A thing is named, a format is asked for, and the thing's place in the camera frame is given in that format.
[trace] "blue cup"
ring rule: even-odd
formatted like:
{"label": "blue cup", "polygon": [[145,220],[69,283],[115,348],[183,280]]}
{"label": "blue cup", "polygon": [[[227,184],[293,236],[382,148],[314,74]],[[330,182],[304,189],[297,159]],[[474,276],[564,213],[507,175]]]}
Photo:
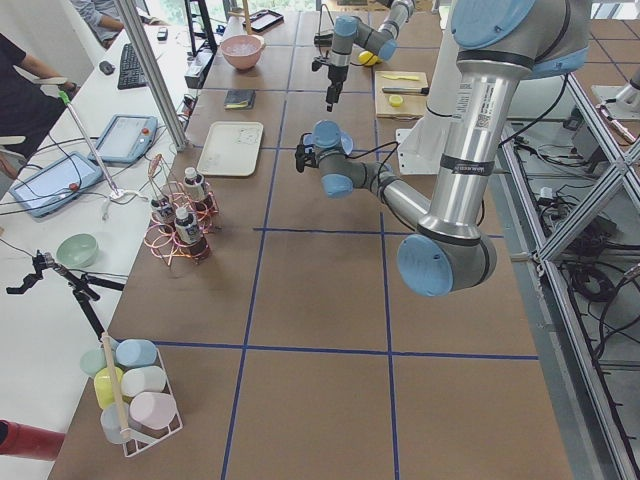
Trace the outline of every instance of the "blue cup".
{"label": "blue cup", "polygon": [[153,365],[157,357],[158,350],[149,340],[132,338],[122,342],[116,349],[116,361],[128,368]]}

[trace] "bottle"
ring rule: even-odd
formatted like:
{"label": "bottle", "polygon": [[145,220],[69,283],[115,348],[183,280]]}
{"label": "bottle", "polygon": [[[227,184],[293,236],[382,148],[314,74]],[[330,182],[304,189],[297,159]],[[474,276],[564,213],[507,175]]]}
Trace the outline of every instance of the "bottle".
{"label": "bottle", "polygon": [[182,243],[187,246],[189,254],[196,259],[209,256],[209,243],[204,238],[195,215],[185,207],[176,209],[176,230]]}
{"label": "bottle", "polygon": [[193,167],[187,167],[184,171],[184,188],[196,202],[196,210],[204,211],[213,208],[213,198],[209,195],[204,176]]}
{"label": "bottle", "polygon": [[163,230],[170,233],[175,228],[176,212],[173,205],[164,193],[158,192],[151,199],[151,210],[155,213],[155,219],[163,223]]}

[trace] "wooden cutting board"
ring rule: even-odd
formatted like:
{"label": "wooden cutting board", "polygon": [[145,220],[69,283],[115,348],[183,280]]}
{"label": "wooden cutting board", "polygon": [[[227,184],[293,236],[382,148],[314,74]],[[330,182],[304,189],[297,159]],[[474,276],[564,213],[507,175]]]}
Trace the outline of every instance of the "wooden cutting board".
{"label": "wooden cutting board", "polygon": [[[427,108],[426,95],[402,95],[404,102],[399,107],[389,105],[389,93],[382,93],[382,87],[428,87],[427,74],[424,72],[376,71],[375,72],[376,117],[422,117]],[[392,80],[383,75],[412,75],[419,80]]]}

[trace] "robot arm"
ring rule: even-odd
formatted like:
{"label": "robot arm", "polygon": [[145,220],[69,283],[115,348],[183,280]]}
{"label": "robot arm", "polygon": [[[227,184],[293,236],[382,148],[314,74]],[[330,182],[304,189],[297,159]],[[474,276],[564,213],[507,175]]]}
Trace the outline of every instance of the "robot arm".
{"label": "robot arm", "polygon": [[401,26],[409,20],[415,10],[414,0],[393,0],[387,18],[377,31],[362,23],[358,17],[338,17],[334,26],[331,51],[328,57],[316,57],[311,64],[315,72],[321,66],[329,67],[331,85],[327,88],[327,111],[333,110],[333,104],[338,103],[342,85],[347,80],[349,62],[353,44],[369,50],[382,60],[388,60],[396,49],[395,39],[400,33]]}
{"label": "robot arm", "polygon": [[476,218],[511,99],[525,78],[565,74],[584,63],[590,12],[590,0],[458,1],[452,31],[462,78],[431,201],[379,164],[349,162],[339,127],[316,125],[314,166],[327,196],[367,188],[414,228],[397,260],[416,293],[444,295],[492,274],[495,248]]}

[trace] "yellow object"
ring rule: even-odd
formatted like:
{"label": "yellow object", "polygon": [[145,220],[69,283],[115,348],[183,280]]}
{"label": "yellow object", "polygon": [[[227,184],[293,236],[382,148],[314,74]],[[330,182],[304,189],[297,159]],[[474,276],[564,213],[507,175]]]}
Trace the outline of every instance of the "yellow object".
{"label": "yellow object", "polygon": [[417,75],[382,75],[384,78],[388,78],[389,80],[413,80],[414,82],[419,82],[420,77]]}
{"label": "yellow object", "polygon": [[360,55],[358,55],[358,61],[365,67],[373,67],[376,63],[382,62],[382,60],[380,60],[377,55],[374,55],[367,50],[361,52]]}
{"label": "yellow object", "polygon": [[[118,382],[122,380],[122,370],[116,367],[116,375],[118,376]],[[101,409],[107,408],[113,402],[115,402],[115,398],[113,397],[113,390],[111,388],[111,379],[109,378],[109,370],[107,368],[103,368],[93,379],[93,387],[96,390],[96,398],[98,399],[98,405],[100,405]]]}
{"label": "yellow object", "polygon": [[402,95],[389,95],[389,105],[392,107],[399,107],[404,103]]}

